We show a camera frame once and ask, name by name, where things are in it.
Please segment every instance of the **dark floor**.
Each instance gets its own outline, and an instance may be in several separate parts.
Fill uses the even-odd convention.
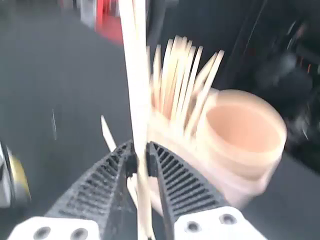
[[[21,160],[32,195],[25,211],[0,210],[5,239],[108,153],[101,114],[117,144],[132,134],[123,48],[57,8],[0,15],[0,82],[0,135]],[[267,191],[243,213],[270,240],[319,239],[319,185],[319,176],[285,154]],[[133,239],[134,211],[127,216],[122,239]],[[163,239],[159,216],[154,226]]]

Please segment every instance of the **wooden stick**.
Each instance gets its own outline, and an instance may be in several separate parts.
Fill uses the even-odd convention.
[[[170,118],[171,107],[172,107],[172,88],[173,85],[176,85],[175,82],[175,73],[177,69],[177,62],[179,56],[179,49],[181,44],[181,37],[175,36],[171,53],[169,59],[169,71],[167,75],[167,82],[165,86],[165,96],[164,96],[164,107],[163,107],[163,115],[167,118]]]
[[[180,91],[180,95],[179,95],[178,106],[177,106],[176,113],[175,113],[176,120],[178,120],[181,117],[182,107],[183,107],[184,101],[185,101],[185,96],[186,96],[186,91],[187,91],[192,62],[194,60],[195,51],[196,51],[196,47],[195,46],[191,47],[189,55],[188,55],[188,59],[187,59],[186,65],[185,65],[183,81],[182,81],[181,91]]]
[[[209,72],[217,58],[217,53],[215,52],[212,57],[206,62],[206,64],[203,66],[199,74],[196,76],[195,82],[194,82],[194,89],[192,91],[192,95],[198,95],[198,93],[203,88],[203,83],[207,79]]]
[[[183,103],[183,107],[182,107],[182,111],[181,111],[181,118],[180,118],[180,124],[183,126],[183,128],[185,128],[185,122],[187,119],[187,112],[189,109],[192,91],[194,89],[194,83],[195,83],[196,74],[198,71],[198,66],[199,66],[202,51],[203,51],[203,47],[199,46],[198,51],[196,52],[196,56],[194,59],[194,63],[193,63],[192,71],[191,71],[191,75],[190,75],[190,80],[188,83],[188,88],[186,90],[186,94],[185,94],[185,98],[184,98],[184,103]]]
[[[177,67],[178,69],[177,69],[176,83],[175,83],[171,117],[170,117],[171,120],[175,119],[176,117],[181,84],[182,84],[184,73],[185,73],[185,64],[192,46],[192,42],[190,41],[187,46],[186,44],[187,44],[187,38],[184,37],[181,41],[181,46],[180,46],[180,54],[179,54],[178,67]]]
[[[169,71],[169,63],[170,63],[170,54],[173,45],[173,40],[169,39],[166,45],[165,54],[163,58],[163,68],[162,68],[162,76],[161,76],[161,89],[160,89],[160,112],[164,112],[165,106],[165,96],[166,96],[166,88],[168,81],[168,71]]]
[[[117,145],[114,141],[114,138],[112,137],[112,134],[110,132],[110,129],[108,127],[108,124],[104,118],[103,115],[101,115],[101,128],[102,128],[102,135],[104,138],[104,141],[109,148],[110,152],[113,152]],[[128,192],[132,198],[132,201],[136,208],[138,208],[138,198],[137,198],[137,192],[136,192],[136,185],[137,185],[137,175],[134,173],[132,177],[129,177],[126,181],[126,187],[128,189]]]
[[[204,104],[205,104],[205,101],[207,99],[207,96],[208,96],[208,93],[209,93],[209,90],[211,88],[211,85],[215,79],[215,76],[218,72],[218,69],[219,69],[219,65],[222,61],[222,58],[224,56],[224,51],[223,50],[220,50],[215,61],[214,61],[214,64],[210,70],[210,73],[209,73],[209,76],[204,84],[204,87],[203,87],[203,90],[202,92],[199,94],[198,98],[197,98],[197,101],[196,101],[196,104],[195,104],[195,107],[194,107],[194,110],[191,114],[191,117],[190,117],[190,120],[185,128],[185,137],[186,139],[190,139],[190,137],[193,135],[194,133],[194,130],[198,124],[198,121],[199,121],[199,117],[201,115],[201,112],[202,112],[202,109],[204,107]]]
[[[116,148],[116,143],[114,138],[112,137],[112,134],[110,132],[110,129],[107,125],[107,122],[105,120],[105,117],[101,115],[101,129],[102,129],[102,135],[105,140],[106,145],[108,146],[110,153],[112,153]]]
[[[153,60],[153,95],[154,95],[154,107],[159,110],[160,101],[160,71],[161,71],[161,46],[157,45]]]
[[[124,56],[127,72],[131,124],[134,150],[137,156],[137,221],[138,240],[155,238],[152,228],[151,202],[148,188],[146,163],[147,123],[150,116],[148,64],[145,44],[145,1],[136,4],[136,18],[132,0],[119,0],[123,35]]]
[[[147,74],[148,79],[151,81],[153,80],[153,77],[151,78],[151,66],[150,66],[150,46],[146,46],[146,64],[147,64]]]

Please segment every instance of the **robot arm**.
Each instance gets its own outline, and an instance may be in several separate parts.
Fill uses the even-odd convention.
[[[158,178],[166,239],[266,239],[179,156],[153,142],[147,151],[149,175]],[[126,201],[127,178],[136,171],[128,142],[85,172],[44,217],[17,225],[8,240],[113,239],[121,229],[115,209]]]

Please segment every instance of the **screw hole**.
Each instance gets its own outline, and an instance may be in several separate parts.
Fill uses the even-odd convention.
[[[197,222],[195,221],[189,221],[187,223],[187,227],[186,227],[187,231],[188,232],[191,232],[191,233],[197,233],[200,231],[200,226]]]
[[[230,214],[223,214],[220,217],[220,222],[222,224],[226,224],[226,225],[233,225],[233,224],[237,223],[237,219],[234,216],[230,215]]]
[[[88,230],[84,228],[78,228],[71,234],[71,240],[86,240],[88,237]]]
[[[51,229],[48,226],[43,226],[39,228],[33,235],[34,240],[42,240],[49,236]]]

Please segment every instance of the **red object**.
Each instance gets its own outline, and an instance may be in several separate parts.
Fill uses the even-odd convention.
[[[105,38],[123,44],[121,20],[110,15],[110,5],[117,0],[97,0],[95,30]]]

